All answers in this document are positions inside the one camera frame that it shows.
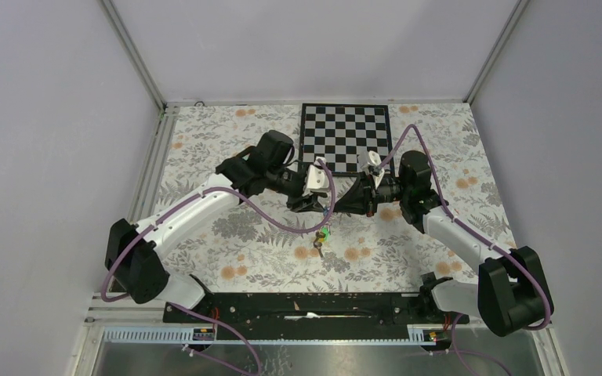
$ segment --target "chessboard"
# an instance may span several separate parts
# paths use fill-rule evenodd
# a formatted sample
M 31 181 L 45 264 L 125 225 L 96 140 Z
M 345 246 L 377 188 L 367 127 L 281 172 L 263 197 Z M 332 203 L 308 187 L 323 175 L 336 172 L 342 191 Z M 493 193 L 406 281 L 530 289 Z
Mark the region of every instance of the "chessboard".
M 388 106 L 304 103 L 299 150 L 302 162 L 324 157 L 334 176 L 356 176 L 363 150 L 384 159 L 391 149 Z M 389 171 L 394 174 L 393 158 Z

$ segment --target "wire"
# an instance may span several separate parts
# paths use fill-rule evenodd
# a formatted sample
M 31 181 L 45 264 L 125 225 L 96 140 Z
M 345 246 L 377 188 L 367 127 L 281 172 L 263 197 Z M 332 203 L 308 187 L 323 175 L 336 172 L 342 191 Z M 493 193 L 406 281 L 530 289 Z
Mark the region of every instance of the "wire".
M 497 358 L 495 358 L 493 356 L 490 356 L 483 352 L 470 351 L 470 350 L 460 350 L 460 352 L 465 355 L 479 356 L 480 358 L 490 360 L 492 363 L 495 363 L 498 366 L 500 366 L 504 370 L 504 372 L 506 372 L 506 374 L 508 374 L 509 376 L 513 376 L 513 372 L 511 372 L 511 370 L 504 363 L 502 363 L 501 360 L 498 360 Z M 455 350 L 449 349 L 449 350 L 444 350 L 444 351 L 415 352 L 413 354 L 408 354 L 407 356 L 438 356 L 438 355 L 448 355 L 448 354 L 455 354 Z
M 444 326 L 442 327 L 442 333 L 444 333 L 448 329 L 449 325 L 451 325 L 451 314 L 450 313 L 445 313 L 445 315 L 444 315 Z
M 178 305 L 176 303 L 169 303 L 169 304 L 172 307 L 178 309 L 179 311 L 181 311 L 183 313 L 186 313 L 187 315 L 191 315 L 193 317 L 196 317 L 196 318 L 198 318 L 200 320 L 207 321 L 207 322 L 212 323 L 212 324 L 220 325 L 221 327 L 224 327 L 228 331 L 231 331 L 232 333 L 234 333 L 234 335 L 236 335 L 245 344 L 245 347 L 247 347 L 248 350 L 250 350 L 250 352 L 252 353 L 252 355 L 255 357 L 255 363 L 257 364 L 257 372 L 256 373 L 252 373 L 252 372 L 248 372 L 248 371 L 242 370 L 240 368 L 237 368 L 237 367 L 229 364 L 228 362 L 226 362 L 224 360 L 218 359 L 218 358 L 216 358 L 214 356 L 210 356 L 210 355 L 204 354 L 203 352 L 193 352 L 191 350 L 190 351 L 191 355 L 198 355 L 198 356 L 201 356 L 202 358 L 205 358 L 205 359 L 208 359 L 208 360 L 212 360 L 212 361 L 214 361 L 216 363 L 222 364 L 223 366 L 225 366 L 227 368 L 230 368 L 231 370 L 237 371 L 239 373 L 242 373 L 242 374 L 245 374 L 245 375 L 248 375 L 248 376 L 258 376 L 258 375 L 262 374 L 262 361 L 259 359 L 259 356 L 257 355 L 257 351 L 255 351 L 255 348 L 252 347 L 252 345 L 250 344 L 250 342 L 248 342 L 247 339 L 245 339 L 245 337 L 243 336 L 243 334 L 239 333 L 236 329 L 234 329 L 229 324 L 225 324 L 223 321 L 214 320 L 211 317 L 207 317 L 207 316 L 201 315 L 199 313 L 193 312 L 193 311 L 189 310 L 188 308 L 185 308 L 185 307 L 183 307 L 181 305 Z
M 437 196 L 440 198 L 440 203 L 441 203 L 442 208 L 444 209 L 444 212 L 446 213 L 447 217 L 449 217 L 453 222 L 458 224 L 458 226 L 460 226 L 463 230 L 465 230 L 469 235 L 472 235 L 477 240 L 479 240 L 481 243 L 485 244 L 488 248 L 492 248 L 497 253 L 504 256 L 505 259 L 509 260 L 514 266 L 516 266 L 516 268 L 518 270 L 520 270 L 520 272 L 523 274 L 523 276 L 530 281 L 530 283 L 536 290 L 537 295 L 539 295 L 539 297 L 541 297 L 541 301 L 543 303 L 544 314 L 543 314 L 543 321 L 539 325 L 537 325 L 535 327 L 526 327 L 525 329 L 527 329 L 529 331 L 540 331 L 543 328 L 547 327 L 548 324 L 550 324 L 550 301 L 548 300 L 548 297 L 546 296 L 546 293 L 544 292 L 544 290 L 541 288 L 541 285 L 539 284 L 539 282 L 516 259 L 514 259 L 513 256 L 509 254 L 509 252 L 504 251 L 498 245 L 493 244 L 493 242 L 491 242 L 487 238 L 481 236 L 481 234 L 474 231 L 474 229 L 472 229 L 472 227 L 470 225 L 467 225 L 466 223 L 464 223 L 462 220 L 457 218 L 451 212 L 451 210 L 449 210 L 449 208 L 446 204 L 446 201 L 444 200 L 444 195 L 442 194 L 442 187 L 440 186 L 440 180 L 437 177 L 437 170 L 435 169 L 435 164 L 433 163 L 433 158 L 430 156 L 430 152 L 428 151 L 428 148 L 426 147 L 426 143 L 423 141 L 423 137 L 421 137 L 421 132 L 419 131 L 419 127 L 417 127 L 414 124 L 408 125 L 407 128 L 404 129 L 404 131 L 401 134 L 401 137 L 399 138 L 396 145 L 393 147 L 393 149 L 391 150 L 389 155 L 387 155 L 386 158 L 384 158 L 384 161 L 382 161 L 382 163 L 379 165 L 379 167 L 382 168 L 382 167 L 384 167 L 384 165 L 389 163 L 391 158 L 398 151 L 398 148 L 401 147 L 403 140 L 407 136 L 410 129 L 414 129 L 414 132 L 416 132 L 416 138 L 419 139 L 419 143 L 421 143 L 423 152 L 426 154 L 426 157 L 428 157 L 428 165 L 430 166 L 430 172 L 432 173 L 433 180 L 435 181 L 435 187 L 437 188 Z
M 278 221 L 276 221 L 275 219 L 271 218 L 269 215 L 267 215 L 264 211 L 262 211 L 262 209 L 258 208 L 257 205 L 255 205 L 252 201 L 250 201 L 246 196 L 244 196 L 243 194 L 237 192 L 236 190 L 232 190 L 229 188 L 224 188 L 221 186 L 217 186 L 217 187 L 213 187 L 213 188 L 208 188 L 207 190 L 201 192 L 201 193 L 196 193 L 190 197 L 188 197 L 186 200 L 183 200 L 181 202 L 179 202 L 178 204 L 176 204 L 173 208 L 169 209 L 164 215 L 161 215 L 160 218 L 158 218 L 155 221 L 155 226 L 154 225 L 149 225 L 147 226 L 144 230 L 142 230 L 141 233 L 137 234 L 137 236 L 132 239 L 132 241 L 130 241 L 130 243 L 128 243 L 128 245 L 125 246 L 125 248 L 123 249 L 123 252 L 121 252 L 121 254 L 116 258 L 116 260 L 114 260 L 114 262 L 112 263 L 109 271 L 107 272 L 107 275 L 105 276 L 105 279 L 103 280 L 103 285 L 101 286 L 100 289 L 100 297 L 103 299 L 104 302 L 116 302 L 117 300 L 121 300 L 123 298 L 128 297 L 128 293 L 125 294 L 121 294 L 115 297 L 108 297 L 107 296 L 107 289 L 109 288 L 109 284 L 110 284 L 110 280 L 111 278 L 114 276 L 114 272 L 116 272 L 116 269 L 121 265 L 121 263 L 123 262 L 123 259 L 125 259 L 125 257 L 128 255 L 128 253 L 130 253 L 130 251 L 132 250 L 133 247 L 135 247 L 135 244 L 137 244 L 140 240 L 142 240 L 149 232 L 153 231 L 156 226 L 160 225 L 161 223 L 163 223 L 166 219 L 168 219 L 170 216 L 172 216 L 174 213 L 176 213 L 177 211 L 181 210 L 182 208 L 184 208 L 186 205 L 190 204 L 191 202 L 197 200 L 200 197 L 204 197 L 207 194 L 211 194 L 214 192 L 227 192 L 230 194 L 233 194 L 234 196 L 238 197 L 240 200 L 244 201 L 248 206 L 250 206 L 253 210 L 255 210 L 255 212 L 257 212 L 257 214 L 261 215 L 266 221 L 270 222 L 272 225 L 291 232 L 291 233 L 312 233 L 314 231 L 317 231 L 319 229 L 321 229 L 331 218 L 331 216 L 333 215 L 333 209 L 335 207 L 335 184 L 333 182 L 333 174 L 331 173 L 331 170 L 328 169 L 328 167 L 326 166 L 326 164 L 323 161 L 317 161 L 322 170 L 324 170 L 325 174 L 327 175 L 328 178 L 328 188 L 329 190 L 331 190 L 331 204 L 329 205 L 328 211 L 326 212 L 325 217 L 321 220 L 321 222 L 319 224 L 317 224 L 316 226 L 310 227 L 309 229 L 295 229 L 289 226 L 285 226 L 281 223 L 279 223 Z M 185 312 L 191 316 L 195 316 L 200 320 L 204 320 L 207 321 L 209 323 L 214 323 L 214 324 L 218 324 L 221 327 L 226 328 L 228 331 L 231 331 L 232 333 L 234 333 L 234 335 L 236 335 L 239 339 L 241 339 L 244 344 L 246 345 L 246 347 L 248 347 L 248 350 L 250 350 L 250 352 L 252 353 L 252 355 L 255 357 L 255 360 L 257 362 L 257 373 L 256 374 L 252 374 L 249 373 L 247 371 L 243 371 L 240 370 L 238 368 L 236 368 L 235 366 L 223 361 L 223 360 L 219 360 L 217 358 L 214 358 L 213 356 L 209 356 L 206 354 L 203 354 L 201 352 L 197 352 L 197 354 L 201 357 L 204 357 L 206 359 L 209 360 L 213 360 L 217 363 L 222 364 L 225 367 L 228 367 L 234 371 L 237 372 L 241 372 L 243 374 L 247 374 L 247 375 L 259 375 L 262 373 L 262 363 L 259 361 L 259 357 L 257 356 L 257 352 L 255 351 L 255 349 L 250 345 L 250 343 L 248 342 L 247 339 L 245 339 L 245 337 L 243 335 L 241 335 L 241 333 L 239 333 L 236 329 L 234 329 L 233 327 L 231 327 L 228 324 L 225 324 L 222 321 L 219 320 L 214 320 L 210 317 L 207 316 L 202 316 L 199 313 L 195 313 L 189 309 L 186 309 L 184 307 L 182 307 L 181 305 L 177 305 L 175 303 L 170 302 L 171 306 L 174 306 L 175 308 L 177 308 L 178 310 Z
M 460 363 L 462 363 L 462 365 L 465 366 L 465 368 L 467 368 L 467 370 L 472 375 L 479 376 L 479 374 L 475 370 L 473 370 L 472 367 L 467 365 L 467 362 L 462 358 L 461 354 L 465 353 L 465 354 L 477 355 L 477 356 L 481 356 L 483 358 L 492 360 L 493 362 L 497 363 L 506 372 L 506 374 L 508 374 L 509 376 L 513 376 L 513 373 L 511 372 L 511 370 L 509 368 L 507 368 L 504 365 L 504 363 L 502 363 L 501 361 L 497 360 L 496 358 L 494 358 L 492 356 L 489 356 L 488 354 L 483 354 L 482 352 L 471 352 L 471 351 L 458 350 L 458 347 L 456 347 L 456 345 L 455 345 L 455 325 L 458 323 L 458 320 L 460 320 L 461 317 L 462 317 L 462 313 L 459 313 L 458 316 L 455 317 L 455 319 L 453 320 L 453 324 L 451 325 L 451 346 L 453 348 L 453 353 L 456 354 L 456 356 L 460 360 Z

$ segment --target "table surface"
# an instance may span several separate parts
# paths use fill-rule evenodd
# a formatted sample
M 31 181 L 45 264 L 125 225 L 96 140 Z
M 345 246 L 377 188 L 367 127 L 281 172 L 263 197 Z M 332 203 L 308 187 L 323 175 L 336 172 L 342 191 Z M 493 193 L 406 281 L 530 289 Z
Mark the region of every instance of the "table surface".
M 497 241 L 515 247 L 470 107 L 462 103 L 389 105 L 397 142 L 415 123 L 437 166 L 450 208 Z M 270 129 L 299 145 L 300 105 L 181 107 L 156 198 L 156 212 L 191 192 Z M 396 156 L 421 150 L 410 132 Z M 353 179 L 335 178 L 338 196 Z M 265 191 L 253 201 L 279 222 L 311 227 L 319 213 L 292 213 L 286 197 Z M 286 233 L 247 205 L 223 213 L 182 242 L 164 263 L 192 273 L 212 291 L 417 291 L 420 276 L 435 272 L 461 281 L 477 275 L 454 252 L 419 233 L 396 204 L 380 205 L 374 217 L 334 215 L 320 258 L 313 234 Z

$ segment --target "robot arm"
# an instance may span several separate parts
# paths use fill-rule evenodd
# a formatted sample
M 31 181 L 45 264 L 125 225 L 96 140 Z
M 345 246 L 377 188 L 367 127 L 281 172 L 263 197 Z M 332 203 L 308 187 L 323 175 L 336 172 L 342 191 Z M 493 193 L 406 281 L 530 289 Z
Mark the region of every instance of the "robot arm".
M 140 235 L 137 230 L 148 229 L 115 270 L 116 279 L 137 303 L 158 299 L 192 309 L 204 297 L 205 289 L 193 277 L 177 273 L 161 261 L 199 226 L 241 203 L 231 193 L 205 194 L 207 190 L 221 187 L 251 197 L 270 189 L 286 195 L 287 206 L 294 212 L 324 211 L 317 197 L 328 192 L 328 177 L 313 164 L 299 164 L 298 171 L 287 168 L 284 160 L 291 150 L 290 138 L 269 131 L 257 146 L 225 160 L 216 168 L 216 174 L 169 208 L 135 225 L 124 219 L 116 222 L 110 231 L 105 266 L 111 268 L 125 246 Z M 529 281 L 517 273 L 510 262 L 458 226 L 455 219 L 442 210 L 440 198 L 431 188 L 430 167 L 425 154 L 418 151 L 404 153 L 398 177 L 379 169 L 380 160 L 375 153 L 362 154 L 359 161 L 363 172 L 336 202 L 335 212 L 372 216 L 378 204 L 400 201 L 407 223 L 447 245 L 478 273 L 478 284 L 461 283 L 447 277 L 433 278 L 424 284 L 421 294 L 430 302 L 429 309 L 478 316 L 500 336 L 543 318 L 540 297 Z M 192 202 L 180 209 L 178 203 L 184 201 Z M 512 250 L 511 255 L 539 282 L 550 301 L 536 253 L 525 247 Z

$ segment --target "black mounting bracket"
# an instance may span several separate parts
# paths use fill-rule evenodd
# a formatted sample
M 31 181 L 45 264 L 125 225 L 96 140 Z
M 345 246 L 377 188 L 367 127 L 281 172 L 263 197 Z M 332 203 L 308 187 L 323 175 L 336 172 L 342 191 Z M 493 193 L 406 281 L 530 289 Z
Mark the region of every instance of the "black mounting bracket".
M 105 254 L 107 270 L 137 235 L 135 226 L 125 219 L 119 219 L 112 225 Z M 116 281 L 137 304 L 153 300 L 167 286 L 169 274 L 154 248 L 154 244 L 144 240 L 138 241 L 114 272 Z
M 541 285 L 554 312 L 539 255 L 529 248 L 513 249 L 511 255 Z M 510 282 L 510 277 L 517 279 Z M 478 307 L 488 328 L 500 337 L 541 320 L 545 313 L 541 296 L 512 262 L 504 257 L 488 258 L 479 265 Z

